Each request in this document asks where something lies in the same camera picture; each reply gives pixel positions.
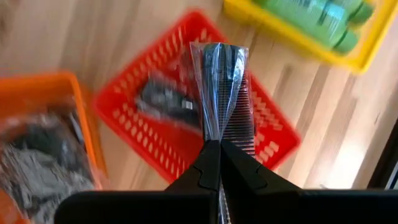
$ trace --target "basket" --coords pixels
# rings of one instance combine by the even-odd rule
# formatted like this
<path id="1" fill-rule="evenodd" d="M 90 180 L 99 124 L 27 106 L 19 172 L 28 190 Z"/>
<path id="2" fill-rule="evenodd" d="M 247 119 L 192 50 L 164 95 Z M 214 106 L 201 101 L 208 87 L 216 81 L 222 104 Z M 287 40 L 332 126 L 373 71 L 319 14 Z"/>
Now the basket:
<path id="1" fill-rule="evenodd" d="M 65 97 L 71 96 L 76 102 L 89 160 L 106 175 L 95 120 L 87 107 L 90 105 L 90 92 L 81 88 L 72 73 L 55 72 L 0 79 L 0 101 L 3 104 L 0 121 L 8 116 L 35 113 L 38 108 L 63 102 Z M 0 224 L 13 222 L 28 223 L 29 221 L 21 218 L 12 200 L 0 190 Z"/>
<path id="2" fill-rule="evenodd" d="M 108 83 L 99 92 L 94 105 L 101 119 L 169 182 L 177 179 L 196 159 L 203 138 L 184 127 L 141 114 L 132 98 L 145 85 L 149 70 L 161 70 L 178 59 L 191 41 L 227 42 L 200 11 L 189 12 Z M 257 124 L 257 158 L 273 168 L 294 149 L 299 138 L 259 82 L 249 76 Z"/>
<path id="3" fill-rule="evenodd" d="M 251 0 L 224 0 L 224 12 L 239 22 L 252 24 L 273 35 L 276 39 L 332 65 L 348 67 L 363 73 L 369 68 L 388 28 L 395 18 L 398 0 L 365 0 L 376 6 L 372 18 L 358 32 L 358 46 L 348 55 L 341 55 L 324 48 L 301 30 L 284 22 L 272 13 L 261 9 Z"/>

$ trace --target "plastic bag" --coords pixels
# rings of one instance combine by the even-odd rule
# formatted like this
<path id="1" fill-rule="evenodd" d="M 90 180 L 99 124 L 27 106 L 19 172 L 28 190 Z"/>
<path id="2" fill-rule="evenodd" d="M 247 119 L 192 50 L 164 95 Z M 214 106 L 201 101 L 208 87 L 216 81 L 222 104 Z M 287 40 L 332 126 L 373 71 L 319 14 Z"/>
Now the plastic bag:
<path id="1" fill-rule="evenodd" d="M 200 129 L 199 105 L 187 90 L 178 89 L 175 80 L 159 71 L 150 72 L 148 82 L 136 97 L 139 110 L 157 119 L 169 119 Z"/>
<path id="2" fill-rule="evenodd" d="M 205 140 L 221 140 L 235 109 L 248 49 L 222 43 L 190 43 L 203 107 Z"/>
<path id="3" fill-rule="evenodd" d="M 0 137 L 0 188 L 35 223 L 53 223 L 63 199 L 95 189 L 85 150 L 57 115 L 10 118 Z"/>

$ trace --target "yellow plastic basket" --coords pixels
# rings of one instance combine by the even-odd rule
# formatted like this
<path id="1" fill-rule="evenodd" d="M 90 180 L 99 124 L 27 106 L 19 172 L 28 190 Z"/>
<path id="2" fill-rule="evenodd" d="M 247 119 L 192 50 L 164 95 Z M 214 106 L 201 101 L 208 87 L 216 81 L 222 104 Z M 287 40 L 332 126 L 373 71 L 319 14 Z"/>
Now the yellow plastic basket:
<path id="1" fill-rule="evenodd" d="M 348 67 L 353 72 L 365 72 L 372 62 L 398 9 L 398 0 L 368 0 L 376 6 L 372 18 L 357 31 L 361 39 L 348 55 L 333 52 L 307 36 L 299 29 L 261 9 L 251 0 L 224 0 L 224 12 L 243 23 L 250 23 L 284 41 L 304 54 L 321 61 Z"/>

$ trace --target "wooden floor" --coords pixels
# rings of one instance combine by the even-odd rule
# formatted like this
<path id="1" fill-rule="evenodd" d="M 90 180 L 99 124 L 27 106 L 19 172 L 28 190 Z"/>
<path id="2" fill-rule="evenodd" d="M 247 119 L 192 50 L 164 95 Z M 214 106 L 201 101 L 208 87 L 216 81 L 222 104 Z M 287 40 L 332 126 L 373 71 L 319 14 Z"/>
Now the wooden floor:
<path id="1" fill-rule="evenodd" d="M 356 77 L 233 22 L 222 15 L 221 0 L 2 1 L 2 76 L 67 69 L 95 90 L 187 9 L 203 9 L 232 44 L 249 47 L 249 68 L 302 136 L 275 170 L 300 187 L 365 187 L 398 116 L 398 21 L 369 71 Z M 168 185 L 109 128 L 100 132 L 111 188 Z"/>

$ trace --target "black comb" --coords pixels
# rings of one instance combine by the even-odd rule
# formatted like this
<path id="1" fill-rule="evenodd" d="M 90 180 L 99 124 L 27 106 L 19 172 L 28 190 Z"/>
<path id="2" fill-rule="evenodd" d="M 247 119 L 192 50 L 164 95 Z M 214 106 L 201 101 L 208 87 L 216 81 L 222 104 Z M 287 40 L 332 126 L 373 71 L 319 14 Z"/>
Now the black comb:
<path id="1" fill-rule="evenodd" d="M 247 73 L 243 76 L 238 100 L 225 127 L 223 139 L 233 142 L 246 153 L 254 156 L 254 121 Z"/>
<path id="2" fill-rule="evenodd" d="M 218 124 L 221 129 L 226 124 L 223 139 L 227 139 L 250 155 L 254 155 L 254 121 L 250 99 L 250 82 L 244 73 L 246 54 L 241 47 L 226 44 L 209 44 L 203 53 L 203 79 L 208 96 L 217 102 Z M 218 72 L 217 82 L 212 73 Z M 231 104 L 231 89 L 234 80 L 241 79 L 240 89 L 234 110 L 228 110 Z"/>

